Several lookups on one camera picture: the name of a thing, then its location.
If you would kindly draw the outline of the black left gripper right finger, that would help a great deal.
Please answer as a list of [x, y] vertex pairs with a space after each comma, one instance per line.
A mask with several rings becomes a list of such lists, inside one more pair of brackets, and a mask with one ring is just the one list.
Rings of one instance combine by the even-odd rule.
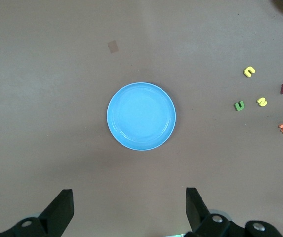
[[210, 213], [196, 188], [186, 188], [186, 215], [192, 230], [184, 237], [283, 237], [264, 221], [251, 220], [240, 227], [221, 214]]

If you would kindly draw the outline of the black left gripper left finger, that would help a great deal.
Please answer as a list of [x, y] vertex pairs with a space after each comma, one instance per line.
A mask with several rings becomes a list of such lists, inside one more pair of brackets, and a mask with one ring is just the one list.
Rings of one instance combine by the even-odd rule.
[[73, 216], [73, 190], [63, 189], [39, 217], [19, 221], [0, 237], [61, 237]]

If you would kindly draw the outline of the yellow foam letter n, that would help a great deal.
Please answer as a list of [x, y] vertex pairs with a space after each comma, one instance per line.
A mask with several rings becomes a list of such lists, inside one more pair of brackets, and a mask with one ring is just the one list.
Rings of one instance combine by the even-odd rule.
[[243, 73], [245, 74], [246, 77], [251, 77], [256, 70], [252, 66], [248, 66], [244, 69]]

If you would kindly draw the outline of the blue round plate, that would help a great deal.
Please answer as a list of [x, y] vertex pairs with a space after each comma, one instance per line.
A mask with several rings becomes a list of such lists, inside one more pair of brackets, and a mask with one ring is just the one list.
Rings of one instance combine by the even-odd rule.
[[171, 97], [148, 82], [124, 86], [111, 98], [106, 113], [112, 136], [131, 150], [148, 151], [172, 135], [177, 113]]

